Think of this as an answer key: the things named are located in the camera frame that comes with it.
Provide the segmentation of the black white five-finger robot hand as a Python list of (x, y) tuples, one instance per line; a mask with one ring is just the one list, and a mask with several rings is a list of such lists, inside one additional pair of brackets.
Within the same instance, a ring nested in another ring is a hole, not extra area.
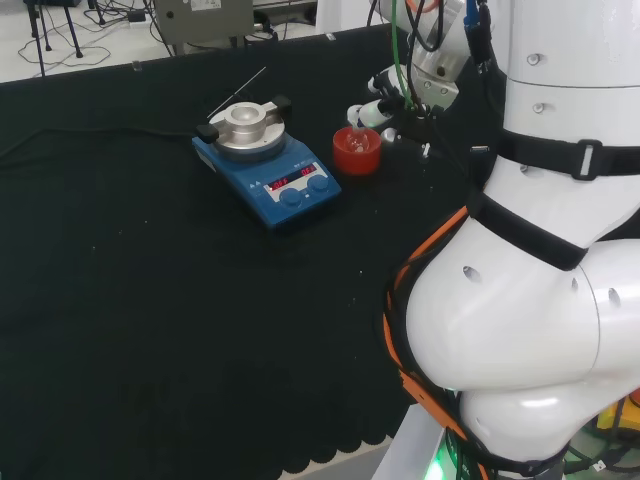
[(418, 146), (423, 163), (445, 158), (435, 133), (427, 124), (432, 107), (418, 104), (414, 109), (405, 108), (405, 97), (393, 66), (372, 76), (367, 88), (374, 99), (347, 109), (346, 120), (351, 127), (375, 130), (387, 144)]

